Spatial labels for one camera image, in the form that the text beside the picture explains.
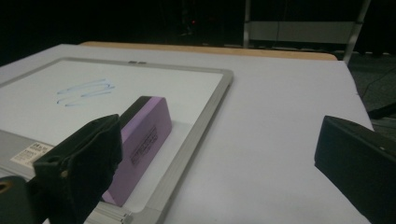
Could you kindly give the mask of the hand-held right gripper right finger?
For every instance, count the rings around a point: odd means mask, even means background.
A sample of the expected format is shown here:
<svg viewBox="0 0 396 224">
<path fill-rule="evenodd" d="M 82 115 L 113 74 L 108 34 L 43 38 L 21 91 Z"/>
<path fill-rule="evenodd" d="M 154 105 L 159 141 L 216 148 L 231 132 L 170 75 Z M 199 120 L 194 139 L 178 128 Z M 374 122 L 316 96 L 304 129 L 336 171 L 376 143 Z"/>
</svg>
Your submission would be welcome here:
<svg viewBox="0 0 396 224">
<path fill-rule="evenodd" d="M 396 142 L 358 123 L 326 116 L 315 166 L 372 224 L 396 224 Z"/>
</svg>

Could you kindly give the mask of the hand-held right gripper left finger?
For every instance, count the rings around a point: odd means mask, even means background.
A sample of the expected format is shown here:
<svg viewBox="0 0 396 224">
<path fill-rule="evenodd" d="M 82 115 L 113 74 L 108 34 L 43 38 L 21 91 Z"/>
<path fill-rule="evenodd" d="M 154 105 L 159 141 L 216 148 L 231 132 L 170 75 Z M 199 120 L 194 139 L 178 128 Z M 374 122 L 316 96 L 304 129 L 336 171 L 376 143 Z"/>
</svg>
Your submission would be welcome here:
<svg viewBox="0 0 396 224">
<path fill-rule="evenodd" d="M 83 224 L 122 159 L 120 117 L 95 119 L 34 162 L 50 224 Z"/>
</svg>

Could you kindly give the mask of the purple whiteboard eraser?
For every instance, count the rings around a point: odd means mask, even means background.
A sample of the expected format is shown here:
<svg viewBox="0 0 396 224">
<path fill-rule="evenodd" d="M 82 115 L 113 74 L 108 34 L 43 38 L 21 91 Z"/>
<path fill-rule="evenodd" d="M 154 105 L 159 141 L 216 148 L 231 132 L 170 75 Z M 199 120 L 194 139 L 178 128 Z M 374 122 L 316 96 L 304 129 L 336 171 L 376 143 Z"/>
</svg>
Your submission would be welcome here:
<svg viewBox="0 0 396 224">
<path fill-rule="evenodd" d="M 139 97 L 121 116 L 122 161 L 103 201 L 123 206 L 172 131 L 166 99 Z"/>
</svg>

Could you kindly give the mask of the whiteboard with grey frame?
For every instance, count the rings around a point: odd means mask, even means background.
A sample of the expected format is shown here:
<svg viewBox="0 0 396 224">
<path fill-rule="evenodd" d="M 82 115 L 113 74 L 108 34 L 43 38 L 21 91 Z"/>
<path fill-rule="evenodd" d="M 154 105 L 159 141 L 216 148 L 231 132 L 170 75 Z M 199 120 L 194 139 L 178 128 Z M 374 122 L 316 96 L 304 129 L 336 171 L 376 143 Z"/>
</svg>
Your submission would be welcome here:
<svg viewBox="0 0 396 224">
<path fill-rule="evenodd" d="M 34 175 L 30 145 L 54 146 L 141 96 L 165 98 L 173 131 L 124 206 L 99 203 L 86 224 L 161 224 L 180 178 L 233 81 L 230 70 L 62 57 L 0 68 L 0 176 Z"/>
</svg>

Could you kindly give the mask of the black stand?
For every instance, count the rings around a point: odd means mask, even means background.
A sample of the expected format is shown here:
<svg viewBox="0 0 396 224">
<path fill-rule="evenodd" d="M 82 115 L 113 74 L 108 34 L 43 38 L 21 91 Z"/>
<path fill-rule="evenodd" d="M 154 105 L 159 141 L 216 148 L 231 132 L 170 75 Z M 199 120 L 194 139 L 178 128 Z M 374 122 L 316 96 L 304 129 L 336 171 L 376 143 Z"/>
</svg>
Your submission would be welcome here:
<svg viewBox="0 0 396 224">
<path fill-rule="evenodd" d="M 384 117 L 396 114 L 396 103 L 383 106 L 368 112 L 370 119 L 382 119 Z"/>
</svg>

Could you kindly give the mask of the white table mat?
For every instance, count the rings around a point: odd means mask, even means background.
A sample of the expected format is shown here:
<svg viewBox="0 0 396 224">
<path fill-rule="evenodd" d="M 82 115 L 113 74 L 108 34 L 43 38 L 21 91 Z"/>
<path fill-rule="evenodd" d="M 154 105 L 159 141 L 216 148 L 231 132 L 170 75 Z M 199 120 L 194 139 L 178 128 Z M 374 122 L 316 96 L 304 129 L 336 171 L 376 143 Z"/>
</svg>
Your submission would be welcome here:
<svg viewBox="0 0 396 224">
<path fill-rule="evenodd" d="M 62 57 L 232 71 L 161 224 L 369 224 L 314 162 L 326 116 L 370 125 L 343 62 L 60 45 L 7 65 Z"/>
</svg>

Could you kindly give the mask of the grey metal stand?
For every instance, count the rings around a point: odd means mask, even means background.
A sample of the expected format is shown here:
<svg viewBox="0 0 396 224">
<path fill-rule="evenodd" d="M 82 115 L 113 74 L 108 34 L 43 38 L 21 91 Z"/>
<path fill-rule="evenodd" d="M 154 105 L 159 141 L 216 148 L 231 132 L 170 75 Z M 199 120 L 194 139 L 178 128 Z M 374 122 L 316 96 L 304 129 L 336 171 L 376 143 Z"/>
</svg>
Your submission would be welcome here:
<svg viewBox="0 0 396 224">
<path fill-rule="evenodd" d="M 339 45 L 348 63 L 372 0 L 245 0 L 242 46 Z"/>
</svg>

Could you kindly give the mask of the wooden table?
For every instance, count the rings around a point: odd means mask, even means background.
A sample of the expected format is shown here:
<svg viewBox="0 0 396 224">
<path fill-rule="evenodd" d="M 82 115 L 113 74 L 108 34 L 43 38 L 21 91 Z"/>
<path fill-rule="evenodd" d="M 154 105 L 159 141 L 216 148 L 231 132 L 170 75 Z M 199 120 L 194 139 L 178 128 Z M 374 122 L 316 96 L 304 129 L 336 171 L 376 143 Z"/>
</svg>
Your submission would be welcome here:
<svg viewBox="0 0 396 224">
<path fill-rule="evenodd" d="M 322 52 L 305 52 L 290 50 L 268 50 L 268 49 L 238 49 L 238 48 L 218 48 L 218 47 L 195 47 L 195 46 L 176 46 L 176 45 L 159 45 L 159 44 L 138 44 L 138 43 L 118 43 L 118 42 L 101 42 L 87 41 L 81 43 L 81 46 L 117 48 L 117 49 L 146 49 L 162 51 L 184 51 L 208 54 L 226 54 L 239 56 L 270 57 L 285 59 L 301 60 L 322 60 L 336 61 L 337 58 L 330 53 Z"/>
</svg>

